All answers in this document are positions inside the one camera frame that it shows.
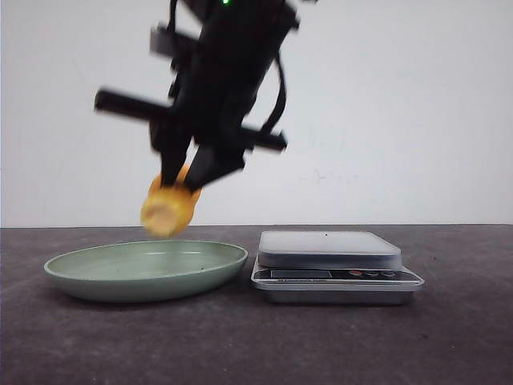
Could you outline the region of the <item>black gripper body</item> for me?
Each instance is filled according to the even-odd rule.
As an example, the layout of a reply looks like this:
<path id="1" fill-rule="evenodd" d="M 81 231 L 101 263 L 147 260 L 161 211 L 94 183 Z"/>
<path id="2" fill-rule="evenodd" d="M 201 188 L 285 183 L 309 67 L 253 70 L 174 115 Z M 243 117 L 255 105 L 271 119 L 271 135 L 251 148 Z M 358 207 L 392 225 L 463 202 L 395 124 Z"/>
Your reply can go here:
<path id="1" fill-rule="evenodd" d="M 222 148 L 284 147 L 283 139 L 270 133 L 285 109 L 284 81 L 260 130 L 244 128 L 242 121 L 267 71 L 279 64 L 287 34 L 299 27 L 295 8 L 287 1 L 186 1 L 200 22 L 200 34 L 193 38 L 177 28 L 177 5 L 169 3 L 169 19 L 160 24 L 175 31 L 176 55 L 170 59 L 176 77 L 168 92 L 172 103 L 101 88 L 95 110 L 150 123 L 151 145 L 159 153 L 165 132 L 189 133 L 200 145 Z"/>

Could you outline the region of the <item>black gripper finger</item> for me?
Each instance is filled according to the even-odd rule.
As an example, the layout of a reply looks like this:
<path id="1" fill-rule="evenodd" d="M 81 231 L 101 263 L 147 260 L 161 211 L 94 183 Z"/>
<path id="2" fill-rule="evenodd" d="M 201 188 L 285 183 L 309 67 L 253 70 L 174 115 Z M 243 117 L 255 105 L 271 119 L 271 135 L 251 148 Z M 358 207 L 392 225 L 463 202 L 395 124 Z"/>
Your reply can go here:
<path id="1" fill-rule="evenodd" d="M 180 170 L 184 166 L 192 136 L 189 133 L 165 132 L 161 140 L 161 186 L 176 184 Z"/>
<path id="2" fill-rule="evenodd" d="M 184 184 L 188 188 L 203 188 L 244 167 L 244 149 L 222 148 L 202 144 L 187 171 Z"/>

